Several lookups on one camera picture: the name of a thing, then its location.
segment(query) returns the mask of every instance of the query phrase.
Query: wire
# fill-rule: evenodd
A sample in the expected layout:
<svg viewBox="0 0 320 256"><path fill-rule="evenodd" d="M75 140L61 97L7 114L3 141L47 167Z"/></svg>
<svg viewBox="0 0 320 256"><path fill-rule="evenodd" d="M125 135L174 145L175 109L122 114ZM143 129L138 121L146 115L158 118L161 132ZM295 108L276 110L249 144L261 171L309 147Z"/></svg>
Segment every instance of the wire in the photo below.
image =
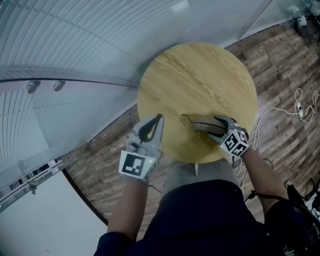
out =
<svg viewBox="0 0 320 256"><path fill-rule="evenodd" d="M299 98L297 98L297 93L298 93L298 92L301 92L301 95L300 95ZM310 109L311 109L311 110L312 110L312 116L311 116L310 120L309 120L309 121L306 121L305 118L301 119L301 118L299 117L299 112L297 112L297 104L298 104L299 100L302 98L303 94L304 94L304 93L303 93L303 91L302 91L301 88L298 88L298 89L294 92L294 100L295 100L295 102L294 102L294 113L290 113L290 112L288 112L288 111L286 111L286 110L284 110L284 109L272 107L272 108L270 108L269 110L263 112L263 113L259 116L256 124L254 124L254 126L255 126L255 131L254 131L253 145L252 145L252 149L253 149L254 151L256 151L256 150L257 150L257 147L258 147L259 136L260 136L259 124L260 124L261 118L262 118L262 116L263 116L264 114L268 113L269 111L271 111L271 110L278 110L278 111L285 112L285 113L287 113L288 115L296 115L297 118L298 118L300 121L303 121L303 122L305 122L306 124L309 124L309 123L312 121L312 119L313 119L313 117L314 117L314 114L317 113L317 109L318 109L318 111L320 112L320 110L319 110L319 108L318 108L318 106L317 106L317 99L318 99L319 94L318 94L318 91L315 90L315 91L313 92L313 94L312 94L312 105L309 105L309 106L307 107L307 109L306 109L306 111L305 111L305 114L304 114L304 117L306 117L307 114L309 113ZM269 161L269 162L271 163L272 169L274 168L273 163L272 163L269 159L264 158L264 160ZM234 168L234 170L236 170L237 168L239 168L239 171L238 171L238 173L236 174L236 176L238 176L238 175L241 173L242 164L243 164L243 161L242 161L242 159L241 159L241 160L240 160L240 164L239 164L237 167ZM244 180L245 180L246 173L247 173L247 168L244 170L244 174L243 174L243 176L242 176L242 180L241 180L241 183L240 183L240 188L241 188L241 186L242 186L242 193L244 192Z"/></svg>
<svg viewBox="0 0 320 256"><path fill-rule="evenodd" d="M161 155L162 155L162 153L164 152L164 145L162 144L162 141L160 142L160 144L161 144Z"/></svg>
<svg viewBox="0 0 320 256"><path fill-rule="evenodd" d="M186 116L189 119L190 123L193 123L188 115L182 114L181 116Z"/></svg>
<svg viewBox="0 0 320 256"><path fill-rule="evenodd" d="M251 190L251 194L246 198L246 200L244 200L244 203L245 203L246 201L248 201L249 199L253 199L253 198L255 198L255 197L256 197L256 191Z"/></svg>
<svg viewBox="0 0 320 256"><path fill-rule="evenodd" d="M270 161L270 160L269 160L269 159L267 159L267 158L263 158L263 160L266 160L266 161L270 162L270 163L271 163L271 167L272 167L272 169L274 168L274 164L272 163L272 161Z"/></svg>
<svg viewBox="0 0 320 256"><path fill-rule="evenodd" d="M154 185L149 185L148 187L154 188L156 191L158 191L161 194L161 191L159 189L156 188L156 186Z"/></svg>

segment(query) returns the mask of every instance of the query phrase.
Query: leg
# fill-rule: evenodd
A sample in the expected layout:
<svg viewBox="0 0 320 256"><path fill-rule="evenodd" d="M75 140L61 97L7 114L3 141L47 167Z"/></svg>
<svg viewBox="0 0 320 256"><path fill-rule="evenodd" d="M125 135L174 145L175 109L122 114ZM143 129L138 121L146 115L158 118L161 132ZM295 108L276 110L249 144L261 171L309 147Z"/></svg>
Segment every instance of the leg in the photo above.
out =
<svg viewBox="0 0 320 256"><path fill-rule="evenodd" d="M161 196L164 197L171 190L196 182L197 176L194 164L174 160L168 168Z"/></svg>
<svg viewBox="0 0 320 256"><path fill-rule="evenodd" d="M198 182L223 180L239 186L232 165L225 159L215 162L201 163L198 166Z"/></svg>

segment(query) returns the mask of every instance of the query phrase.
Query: forearm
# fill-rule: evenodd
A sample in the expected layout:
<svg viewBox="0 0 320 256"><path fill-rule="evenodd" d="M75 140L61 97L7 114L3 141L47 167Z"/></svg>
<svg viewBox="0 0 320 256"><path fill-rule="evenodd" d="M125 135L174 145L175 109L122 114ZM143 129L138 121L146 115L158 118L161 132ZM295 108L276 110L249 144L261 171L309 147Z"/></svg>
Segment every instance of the forearm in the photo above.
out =
<svg viewBox="0 0 320 256"><path fill-rule="evenodd" d="M137 179L129 179L121 198L112 212L109 232L118 232L136 240L144 218L148 184Z"/></svg>
<svg viewBox="0 0 320 256"><path fill-rule="evenodd" d="M281 178L253 149L248 148L241 158L257 193L288 199L288 194ZM278 201L276 199L259 199L264 214Z"/></svg>

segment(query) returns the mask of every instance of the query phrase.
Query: dark shirt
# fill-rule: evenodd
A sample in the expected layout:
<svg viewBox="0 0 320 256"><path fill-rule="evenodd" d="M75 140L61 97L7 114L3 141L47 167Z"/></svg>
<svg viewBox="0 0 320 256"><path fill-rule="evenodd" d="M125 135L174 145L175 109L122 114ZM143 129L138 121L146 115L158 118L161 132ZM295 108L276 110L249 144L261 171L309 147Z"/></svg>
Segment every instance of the dark shirt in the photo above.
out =
<svg viewBox="0 0 320 256"><path fill-rule="evenodd" d="M239 187L210 180L169 192L142 240L106 233L94 255L283 255L284 248L309 246L308 231L292 206L277 202L262 224L247 209Z"/></svg>

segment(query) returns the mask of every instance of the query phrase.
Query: wood grain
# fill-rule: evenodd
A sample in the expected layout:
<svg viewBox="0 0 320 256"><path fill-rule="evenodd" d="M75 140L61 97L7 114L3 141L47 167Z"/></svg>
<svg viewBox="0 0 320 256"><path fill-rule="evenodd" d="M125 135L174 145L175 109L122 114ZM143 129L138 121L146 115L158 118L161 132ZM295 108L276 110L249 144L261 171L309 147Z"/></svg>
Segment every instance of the wood grain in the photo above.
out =
<svg viewBox="0 0 320 256"><path fill-rule="evenodd" d="M138 92L138 114L143 120L164 117L163 152L187 163L208 163L226 156L191 120L225 115L248 132L256 119L255 84L233 54L209 43L184 43L158 56L144 73Z"/></svg>
<svg viewBox="0 0 320 256"><path fill-rule="evenodd" d="M227 48L242 61L253 77L258 97L258 115L272 107L294 111L294 93L297 88L303 89L303 106L312 104L314 90L320 92L320 44L317 43L320 33L309 21L308 30L308 38L301 38L293 28L282 24ZM118 174L120 153L126 148L129 134L137 122L139 118L135 105L89 143L62 157L77 186L107 220L124 189L125 184ZM259 126L257 151L263 158L271 160L275 172L283 181L290 179L302 195L306 195L312 188L309 180L318 180L320 176L319 125L318 111L312 122L305 124L275 110L266 113ZM172 161L166 155L161 159L152 173L150 184L162 189ZM244 169L238 176L239 182L243 173ZM248 197L251 189L252 183L246 175L244 198ZM160 199L161 194L150 187L139 239L143 238L158 210ZM258 198L248 200L246 205L256 220L264 221Z"/></svg>

